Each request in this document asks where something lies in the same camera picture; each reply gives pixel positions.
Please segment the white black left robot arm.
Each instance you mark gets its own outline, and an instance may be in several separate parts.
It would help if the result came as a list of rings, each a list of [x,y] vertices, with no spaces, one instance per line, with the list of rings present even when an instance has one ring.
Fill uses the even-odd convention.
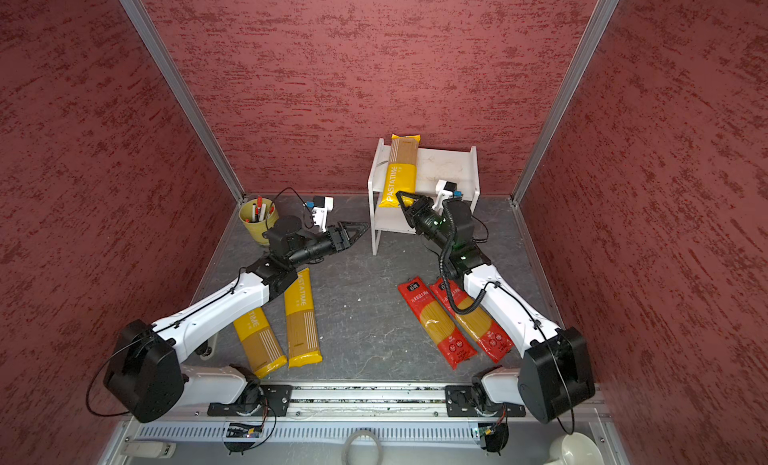
[[[259,378],[241,366],[188,366],[186,360],[216,333],[280,297],[299,269],[351,248],[369,229],[340,221],[313,233],[284,216],[265,233],[269,247],[236,278],[208,297],[151,324],[135,320],[119,333],[105,364],[104,387],[141,423],[191,405],[223,406],[248,416],[266,409]]]

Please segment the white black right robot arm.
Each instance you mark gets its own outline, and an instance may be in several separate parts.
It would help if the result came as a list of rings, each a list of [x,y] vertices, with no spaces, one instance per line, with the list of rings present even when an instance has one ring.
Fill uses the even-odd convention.
[[[463,307],[448,291],[449,310],[457,316],[484,310],[522,357],[517,371],[498,367],[479,376],[474,388],[480,402],[521,405],[546,424],[594,397],[586,339],[576,328],[547,319],[504,280],[474,238],[470,206],[459,198],[436,206],[429,196],[404,191],[396,197],[408,225],[439,248],[443,283],[456,283],[471,299]]]

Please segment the yellow pasta bag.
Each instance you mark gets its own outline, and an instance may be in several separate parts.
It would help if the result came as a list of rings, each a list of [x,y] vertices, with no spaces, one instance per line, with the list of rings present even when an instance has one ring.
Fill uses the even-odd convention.
[[[233,322],[251,371],[260,379],[288,363],[271,325],[261,308]]]
[[[297,279],[284,293],[284,305],[289,348],[288,366],[299,368],[322,362],[308,268],[298,273]]]
[[[392,135],[380,207],[399,207],[395,196],[399,190],[415,193],[420,141],[420,135]]]

